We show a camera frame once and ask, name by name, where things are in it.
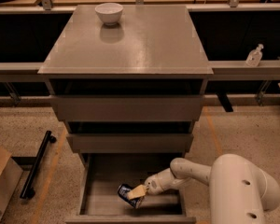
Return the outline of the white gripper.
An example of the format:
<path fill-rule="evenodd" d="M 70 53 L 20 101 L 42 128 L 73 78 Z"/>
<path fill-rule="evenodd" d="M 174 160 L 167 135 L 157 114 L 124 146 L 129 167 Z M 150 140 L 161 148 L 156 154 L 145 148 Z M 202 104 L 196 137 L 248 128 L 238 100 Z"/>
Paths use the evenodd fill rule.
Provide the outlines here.
<path fill-rule="evenodd" d="M 159 195 L 164 191 L 170 189 L 175 181 L 175 176 L 170 168 L 149 176 L 144 185 L 139 185 L 127 193 L 129 200 L 144 197 L 147 193 L 149 195 Z"/>

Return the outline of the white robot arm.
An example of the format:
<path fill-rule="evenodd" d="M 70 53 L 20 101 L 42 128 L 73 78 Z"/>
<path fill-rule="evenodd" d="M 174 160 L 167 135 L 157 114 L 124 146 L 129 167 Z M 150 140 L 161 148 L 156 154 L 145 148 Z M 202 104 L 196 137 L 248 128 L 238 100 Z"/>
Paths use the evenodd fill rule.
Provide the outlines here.
<path fill-rule="evenodd" d="M 264 213 L 280 205 L 280 187 L 251 161 L 235 155 L 219 156 L 212 165 L 175 158 L 170 167 L 148 177 L 127 192 L 132 201 L 179 189 L 190 179 L 209 188 L 211 224 L 265 224 Z"/>

